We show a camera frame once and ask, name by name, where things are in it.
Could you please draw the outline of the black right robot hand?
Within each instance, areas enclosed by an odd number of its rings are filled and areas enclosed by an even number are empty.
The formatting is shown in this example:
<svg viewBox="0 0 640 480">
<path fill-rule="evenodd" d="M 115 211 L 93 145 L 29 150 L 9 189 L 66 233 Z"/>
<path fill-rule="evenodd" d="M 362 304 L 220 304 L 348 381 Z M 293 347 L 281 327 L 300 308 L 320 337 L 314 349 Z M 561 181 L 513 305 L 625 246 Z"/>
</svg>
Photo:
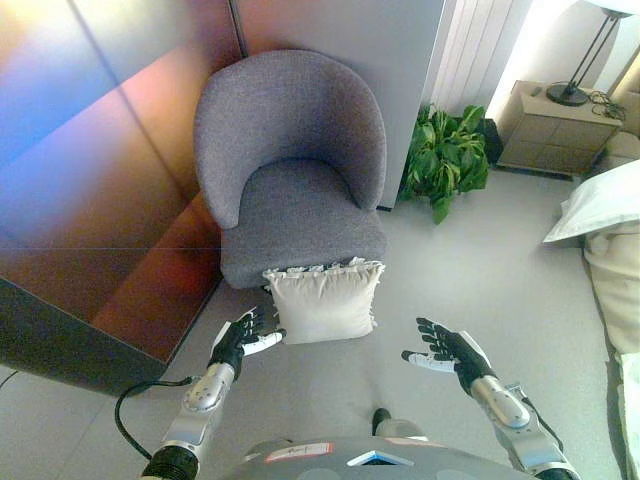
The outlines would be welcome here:
<svg viewBox="0 0 640 480">
<path fill-rule="evenodd" d="M 465 330 L 452 331 L 441 323 L 417 317 L 416 323 L 427 352 L 404 350 L 410 364 L 444 373 L 455 373 L 463 391 L 471 395 L 472 383 L 485 376 L 496 378 L 485 352 Z"/>
</svg>

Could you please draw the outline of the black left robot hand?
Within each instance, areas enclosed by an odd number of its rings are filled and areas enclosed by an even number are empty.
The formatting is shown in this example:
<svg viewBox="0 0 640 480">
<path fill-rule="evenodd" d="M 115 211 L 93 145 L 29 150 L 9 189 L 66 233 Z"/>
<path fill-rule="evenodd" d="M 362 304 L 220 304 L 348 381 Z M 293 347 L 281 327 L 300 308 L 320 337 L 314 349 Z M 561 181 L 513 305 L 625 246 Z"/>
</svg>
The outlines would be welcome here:
<svg viewBox="0 0 640 480">
<path fill-rule="evenodd" d="M 236 321 L 226 322 L 214 340 L 207 366 L 228 364 L 233 368 L 235 378 L 238 378 L 245 356 L 266 350 L 287 335 L 283 328 L 262 335 L 259 330 L 263 324 L 264 311 L 260 307 L 253 307 Z"/>
</svg>

